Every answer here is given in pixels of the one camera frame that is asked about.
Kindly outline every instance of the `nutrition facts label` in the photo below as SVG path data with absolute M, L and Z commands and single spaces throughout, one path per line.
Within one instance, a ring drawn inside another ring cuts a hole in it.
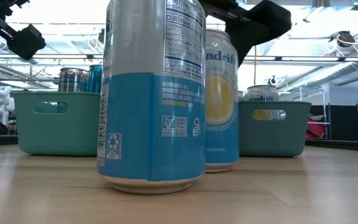
M 205 24 L 200 10 L 189 0 L 167 0 L 164 72 L 202 82 Z

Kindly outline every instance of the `can bottom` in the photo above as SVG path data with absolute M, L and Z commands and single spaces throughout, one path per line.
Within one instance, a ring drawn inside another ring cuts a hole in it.
M 237 162 L 231 162 L 226 164 L 206 164 L 206 172 L 210 174 L 218 172 L 227 172 L 232 169 L 234 164 L 237 164 Z
M 115 190 L 125 193 L 144 195 L 170 194 L 186 190 L 201 176 L 185 180 L 148 181 L 102 175 L 102 177 L 104 177 L 110 183 L 110 186 Z

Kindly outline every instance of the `white humanoid robot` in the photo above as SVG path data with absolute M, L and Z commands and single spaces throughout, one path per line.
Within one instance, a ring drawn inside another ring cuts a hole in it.
M 0 122 L 7 124 L 9 112 L 15 110 L 15 101 L 11 98 L 12 87 L 0 86 Z

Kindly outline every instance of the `ceiling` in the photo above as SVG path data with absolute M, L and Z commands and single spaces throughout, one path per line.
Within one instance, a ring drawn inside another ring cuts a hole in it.
M 77 0 L 31 0 L 22 9 L 13 8 L 14 13 L 7 18 L 7 22 L 14 29 L 23 29 L 32 23 L 43 34 L 46 48 L 38 54 L 102 54 L 103 45 L 97 41 L 98 33 L 104 28 L 106 7 L 108 0 L 94 0 L 87 4 L 79 4 Z M 243 1 L 249 3 L 241 6 L 250 9 L 257 1 Z M 340 30 L 349 30 L 358 42 L 358 10 L 351 7 L 312 8 L 311 6 L 283 6 L 291 11 L 293 28 L 287 34 L 276 40 L 256 47 L 257 56 L 338 56 L 354 54 L 352 47 L 333 50 L 335 41 L 330 37 Z M 213 17 L 207 18 L 208 27 L 224 30 L 223 21 Z M 253 48 L 248 56 L 255 55 Z M 37 60 L 38 64 L 32 68 L 20 67 L 23 61 L 0 60 L 4 66 L 20 73 L 39 73 L 38 78 L 57 77 L 62 66 L 73 65 L 78 68 L 88 68 L 92 63 L 83 60 Z M 266 65 L 258 63 L 256 66 L 256 84 L 265 84 L 275 75 L 281 82 L 294 82 L 304 74 L 316 70 L 316 65 Z M 239 89 L 246 90 L 254 84 L 255 65 L 245 62 L 239 69 Z

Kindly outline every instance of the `light blue can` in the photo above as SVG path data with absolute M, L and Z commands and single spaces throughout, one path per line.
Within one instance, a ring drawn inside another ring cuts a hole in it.
M 205 172 L 203 8 L 112 0 L 107 15 L 98 172 L 129 193 L 187 189 Z
M 224 172 L 239 160 L 238 57 L 227 33 L 206 32 L 206 171 Z

